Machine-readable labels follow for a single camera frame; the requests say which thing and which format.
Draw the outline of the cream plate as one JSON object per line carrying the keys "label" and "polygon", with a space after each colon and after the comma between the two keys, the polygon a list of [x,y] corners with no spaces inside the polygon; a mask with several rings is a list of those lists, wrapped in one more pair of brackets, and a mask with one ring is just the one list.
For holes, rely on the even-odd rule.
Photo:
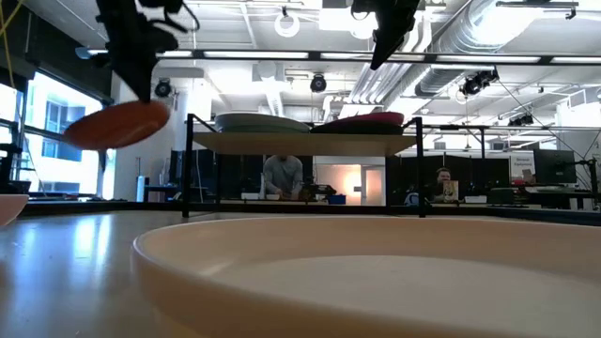
{"label": "cream plate", "polygon": [[187,223],[132,245],[169,338],[601,338],[601,228],[492,219]]}

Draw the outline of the black beam with light strips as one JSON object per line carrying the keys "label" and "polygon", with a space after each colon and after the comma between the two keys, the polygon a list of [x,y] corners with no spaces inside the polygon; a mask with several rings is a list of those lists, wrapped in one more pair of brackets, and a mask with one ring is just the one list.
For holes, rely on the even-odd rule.
{"label": "black beam with light strips", "polygon": [[[274,60],[307,62],[357,62],[367,63],[373,59],[370,52],[321,52],[321,51],[263,51],[263,50],[177,50],[159,53],[159,59],[191,60]],[[540,67],[601,67],[601,55],[585,54],[434,54],[395,53],[386,63],[428,65],[492,65],[492,66],[540,66]]]}

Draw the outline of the magenta plate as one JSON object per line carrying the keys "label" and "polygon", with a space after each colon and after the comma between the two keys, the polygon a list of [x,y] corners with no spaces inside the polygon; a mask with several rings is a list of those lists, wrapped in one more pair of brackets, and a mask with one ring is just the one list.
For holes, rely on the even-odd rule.
{"label": "magenta plate", "polygon": [[311,133],[402,135],[404,116],[396,112],[355,115],[314,127]]}

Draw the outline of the silver ventilation duct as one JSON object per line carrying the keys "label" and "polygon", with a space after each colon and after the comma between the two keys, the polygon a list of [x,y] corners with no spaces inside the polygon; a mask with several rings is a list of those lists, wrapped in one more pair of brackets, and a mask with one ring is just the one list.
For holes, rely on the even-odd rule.
{"label": "silver ventilation duct", "polygon": [[[434,54],[601,53],[601,0],[466,0],[434,31],[429,14],[418,16],[406,48]],[[453,88],[468,72],[453,66],[364,66],[347,103],[415,112]]]}

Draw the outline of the wooden shelf with black legs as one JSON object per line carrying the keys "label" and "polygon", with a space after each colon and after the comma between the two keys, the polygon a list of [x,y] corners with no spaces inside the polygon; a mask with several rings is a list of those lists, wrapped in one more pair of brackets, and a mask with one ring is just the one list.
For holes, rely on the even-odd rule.
{"label": "wooden shelf with black legs", "polygon": [[392,134],[277,133],[277,132],[217,132],[194,114],[185,121],[186,140],[182,187],[182,216],[187,218],[191,206],[191,169],[193,143],[204,146],[216,156],[215,166],[221,169],[224,155],[301,155],[333,157],[382,157],[384,173],[391,170],[392,157],[416,146],[418,211],[426,216],[424,197],[424,136],[423,120],[415,117],[408,122],[416,130],[414,136]]}

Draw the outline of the white door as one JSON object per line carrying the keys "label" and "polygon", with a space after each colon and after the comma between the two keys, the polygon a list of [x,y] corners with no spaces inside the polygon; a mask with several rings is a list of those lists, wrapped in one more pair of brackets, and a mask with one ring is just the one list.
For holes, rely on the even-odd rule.
{"label": "white door", "polygon": [[361,181],[361,204],[363,206],[384,206],[386,204],[384,167],[363,166]]}

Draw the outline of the light teal plate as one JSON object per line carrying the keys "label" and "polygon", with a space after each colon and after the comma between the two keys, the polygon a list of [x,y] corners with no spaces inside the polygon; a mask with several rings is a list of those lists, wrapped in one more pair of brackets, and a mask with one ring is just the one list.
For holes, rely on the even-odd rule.
{"label": "light teal plate", "polygon": [[310,127],[294,119],[256,113],[216,115],[215,129],[219,132],[280,132],[308,133]]}

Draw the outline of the pink plate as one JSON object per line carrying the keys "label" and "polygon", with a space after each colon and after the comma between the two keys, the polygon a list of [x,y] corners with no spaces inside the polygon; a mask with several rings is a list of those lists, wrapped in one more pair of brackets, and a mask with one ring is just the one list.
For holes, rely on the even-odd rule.
{"label": "pink plate", "polygon": [[28,200],[27,194],[0,194],[0,227],[16,219]]}

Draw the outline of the orange plate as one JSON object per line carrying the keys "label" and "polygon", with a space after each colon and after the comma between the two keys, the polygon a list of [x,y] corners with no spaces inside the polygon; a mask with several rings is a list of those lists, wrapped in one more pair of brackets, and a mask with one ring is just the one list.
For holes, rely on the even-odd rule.
{"label": "orange plate", "polygon": [[162,102],[139,100],[109,106],[70,124],[62,139],[85,150],[131,146],[163,128],[170,109]]}

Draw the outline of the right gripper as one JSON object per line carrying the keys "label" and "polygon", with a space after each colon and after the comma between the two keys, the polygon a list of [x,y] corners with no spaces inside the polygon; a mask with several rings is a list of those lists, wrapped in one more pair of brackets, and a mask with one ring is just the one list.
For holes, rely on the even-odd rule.
{"label": "right gripper", "polygon": [[378,69],[404,43],[415,24],[421,0],[353,0],[353,13],[374,13],[378,29],[373,31],[375,49],[370,69]]}

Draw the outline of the black computer monitor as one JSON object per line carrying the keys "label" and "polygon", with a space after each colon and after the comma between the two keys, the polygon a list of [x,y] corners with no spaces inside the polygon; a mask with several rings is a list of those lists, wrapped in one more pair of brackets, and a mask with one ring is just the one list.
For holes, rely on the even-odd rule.
{"label": "black computer monitor", "polygon": [[533,159],[537,183],[574,184],[577,182],[573,151],[535,149]]}

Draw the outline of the person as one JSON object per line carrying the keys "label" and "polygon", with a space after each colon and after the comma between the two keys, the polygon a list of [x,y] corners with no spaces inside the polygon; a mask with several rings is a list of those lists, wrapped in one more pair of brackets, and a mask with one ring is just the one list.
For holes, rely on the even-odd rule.
{"label": "person", "polygon": [[266,192],[281,199],[298,200],[303,182],[301,161],[291,155],[272,155],[264,163]]}
{"label": "person", "polygon": [[459,201],[459,182],[452,179],[449,169],[440,167],[437,170],[436,181],[426,188],[426,200],[435,204]]}

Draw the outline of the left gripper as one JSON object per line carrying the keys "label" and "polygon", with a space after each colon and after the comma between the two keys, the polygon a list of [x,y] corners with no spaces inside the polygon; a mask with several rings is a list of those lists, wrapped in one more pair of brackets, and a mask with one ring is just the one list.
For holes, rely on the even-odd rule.
{"label": "left gripper", "polygon": [[184,32],[184,26],[170,17],[179,13],[184,4],[183,0],[139,2],[146,8],[161,9],[162,17],[149,19],[138,10],[136,0],[96,0],[100,11],[96,20],[107,33],[105,48],[113,71],[138,100],[149,102],[152,71],[159,62],[157,54],[178,48],[174,34],[164,27]]}

